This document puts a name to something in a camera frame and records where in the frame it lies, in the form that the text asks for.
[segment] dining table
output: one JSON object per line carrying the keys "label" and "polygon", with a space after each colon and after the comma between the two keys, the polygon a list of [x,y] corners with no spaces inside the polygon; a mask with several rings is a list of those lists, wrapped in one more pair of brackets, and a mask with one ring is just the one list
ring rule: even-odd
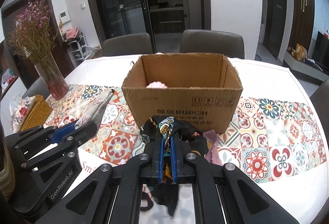
{"label": "dining table", "polygon": [[[85,60],[66,77],[66,96],[59,101],[48,97],[53,111],[44,126],[62,126],[79,118],[97,95],[115,90],[97,135],[79,148],[82,171],[66,195],[101,164],[122,165],[143,152],[139,127],[121,90],[139,57]],[[229,61],[243,91],[226,133],[218,134],[212,147],[212,162],[234,163],[300,224],[309,224],[329,196],[329,151],[315,108],[288,68],[238,58]],[[154,202],[149,212],[140,213],[139,222],[195,223],[192,197],[191,185],[181,186],[174,217]]]}

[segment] television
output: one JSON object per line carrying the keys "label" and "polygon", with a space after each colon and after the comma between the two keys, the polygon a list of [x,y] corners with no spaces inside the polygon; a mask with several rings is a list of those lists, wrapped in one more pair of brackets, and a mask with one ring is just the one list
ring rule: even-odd
{"label": "television", "polygon": [[320,32],[317,33],[312,59],[329,69],[329,39]]}

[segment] dark wooden door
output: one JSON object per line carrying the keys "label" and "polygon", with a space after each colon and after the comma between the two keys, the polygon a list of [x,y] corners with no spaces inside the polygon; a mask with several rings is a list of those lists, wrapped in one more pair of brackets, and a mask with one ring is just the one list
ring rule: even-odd
{"label": "dark wooden door", "polygon": [[288,46],[295,49],[298,43],[308,50],[313,24],[314,0],[294,0],[292,30]]}
{"label": "dark wooden door", "polygon": [[[15,0],[1,10],[2,26],[5,39],[8,39],[9,33],[14,30],[14,19],[16,15],[21,14],[27,8],[28,1],[29,0]],[[52,8],[53,6],[51,0],[47,0],[47,2],[48,6]],[[51,15],[49,28],[51,34],[56,35],[56,45],[52,50],[53,57],[62,75],[66,77],[70,72],[73,71],[74,65],[67,53],[66,43],[63,42],[60,35],[54,13]],[[37,73],[34,64],[30,60],[14,54],[11,50],[7,50],[7,52],[10,54],[10,56],[7,57],[13,60],[12,63],[15,63],[16,67],[12,67],[13,70],[21,77],[21,80],[26,88],[29,88],[32,83],[39,78],[39,74]]]}
{"label": "dark wooden door", "polygon": [[263,45],[277,58],[286,24],[287,0],[268,0]]}

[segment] cardboard package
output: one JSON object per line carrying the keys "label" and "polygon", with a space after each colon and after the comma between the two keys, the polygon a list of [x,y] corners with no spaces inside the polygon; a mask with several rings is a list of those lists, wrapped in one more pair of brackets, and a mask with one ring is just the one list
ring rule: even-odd
{"label": "cardboard package", "polygon": [[[168,88],[146,88],[154,81]],[[202,132],[214,129],[224,133],[242,85],[234,67],[221,54],[153,54],[138,59],[122,91],[139,128],[153,115],[169,115]]]}

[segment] glass vase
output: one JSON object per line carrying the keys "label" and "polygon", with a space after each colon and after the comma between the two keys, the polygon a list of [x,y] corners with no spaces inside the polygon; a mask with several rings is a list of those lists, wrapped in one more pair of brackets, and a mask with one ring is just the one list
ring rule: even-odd
{"label": "glass vase", "polygon": [[58,101],[63,98],[68,92],[69,86],[63,78],[52,54],[40,59],[35,67],[54,99]]}

